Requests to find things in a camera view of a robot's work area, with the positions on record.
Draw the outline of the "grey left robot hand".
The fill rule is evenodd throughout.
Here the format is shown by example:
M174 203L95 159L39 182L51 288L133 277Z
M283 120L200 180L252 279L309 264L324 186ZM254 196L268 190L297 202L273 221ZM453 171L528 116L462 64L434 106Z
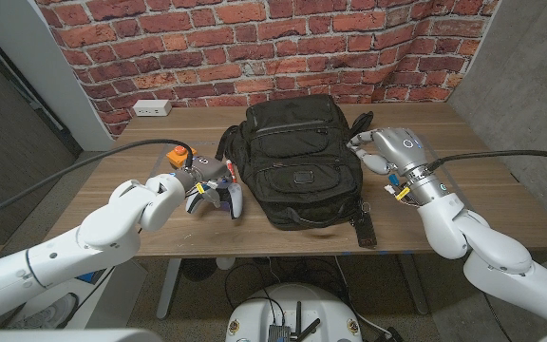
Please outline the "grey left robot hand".
M227 202L232 219L238 218L243 208L242 190L233 182L227 164L204 156L196 156L192 162L191 166L183 165L175 171L185 191L191 193L185 210L193 214L203 201L212 202L215 207Z

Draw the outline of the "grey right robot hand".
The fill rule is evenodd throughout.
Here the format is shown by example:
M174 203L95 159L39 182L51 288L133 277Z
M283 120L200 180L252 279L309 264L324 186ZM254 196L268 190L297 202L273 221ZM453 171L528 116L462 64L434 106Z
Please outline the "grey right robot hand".
M361 145L374 143L379 154L369 154ZM408 128L376 128L358 133L347 143L347 148L372 172L387 175L396 170L405 176L415 168L427 164L422 143Z

